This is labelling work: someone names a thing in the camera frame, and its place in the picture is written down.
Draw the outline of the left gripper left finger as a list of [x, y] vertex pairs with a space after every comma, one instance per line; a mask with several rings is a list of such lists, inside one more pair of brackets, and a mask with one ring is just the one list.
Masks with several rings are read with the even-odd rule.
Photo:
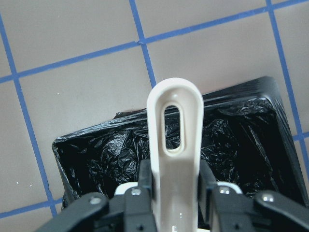
[[152, 174], [150, 160], [140, 163], [138, 183], [112, 199], [98, 192], [75, 200], [40, 232], [155, 232], [151, 207]]

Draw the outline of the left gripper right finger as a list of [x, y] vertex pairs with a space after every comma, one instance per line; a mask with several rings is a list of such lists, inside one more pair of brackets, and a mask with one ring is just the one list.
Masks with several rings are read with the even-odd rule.
[[200, 162], [198, 205], [212, 232], [307, 232], [309, 210], [272, 191], [248, 198], [239, 186], [216, 181], [208, 163]]

